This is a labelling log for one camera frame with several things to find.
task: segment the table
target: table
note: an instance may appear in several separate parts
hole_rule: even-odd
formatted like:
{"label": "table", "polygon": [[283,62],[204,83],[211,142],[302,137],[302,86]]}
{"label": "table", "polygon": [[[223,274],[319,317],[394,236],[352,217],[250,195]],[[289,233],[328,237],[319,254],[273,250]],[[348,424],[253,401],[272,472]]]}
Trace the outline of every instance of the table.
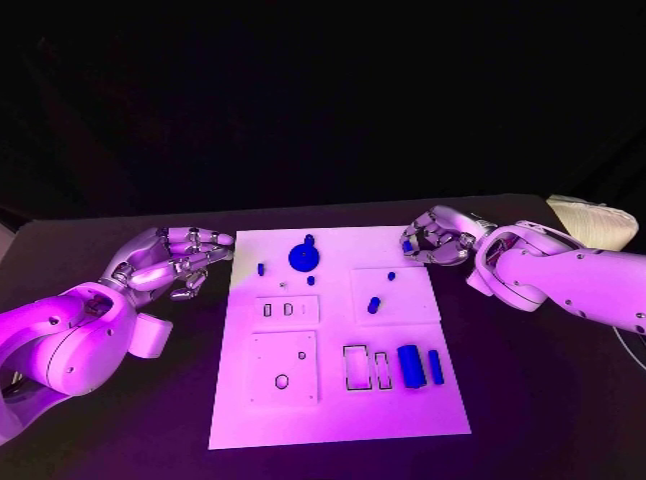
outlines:
{"label": "table", "polygon": [[[499,224],[563,229],[528,195],[28,224],[0,264],[0,311],[96,280],[152,226],[237,230],[403,225],[436,204]],[[110,381],[0,447],[0,478],[644,478],[646,373],[609,327],[551,303],[521,312],[429,267],[472,435],[208,451],[231,264],[197,299],[145,311],[175,322],[159,359],[127,356]]]}

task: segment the blue object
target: blue object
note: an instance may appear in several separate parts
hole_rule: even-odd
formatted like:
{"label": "blue object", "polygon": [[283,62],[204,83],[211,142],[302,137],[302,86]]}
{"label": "blue object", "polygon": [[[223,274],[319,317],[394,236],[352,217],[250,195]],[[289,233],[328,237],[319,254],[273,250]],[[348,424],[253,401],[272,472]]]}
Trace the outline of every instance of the blue object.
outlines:
{"label": "blue object", "polygon": [[427,384],[424,369],[421,368],[420,349],[417,345],[404,345],[398,348],[400,366],[407,388],[420,388]]}
{"label": "blue object", "polygon": [[380,306],[381,306],[381,299],[378,297],[372,297],[370,302],[370,308],[367,309],[370,313],[377,313]]}
{"label": "blue object", "polygon": [[432,377],[434,377],[434,383],[443,385],[442,363],[439,362],[439,352],[436,350],[429,351],[429,364],[432,365]]}
{"label": "blue object", "polygon": [[310,272],[319,265],[321,255],[313,246],[313,235],[305,237],[305,243],[299,244],[290,252],[290,266],[298,272]]}

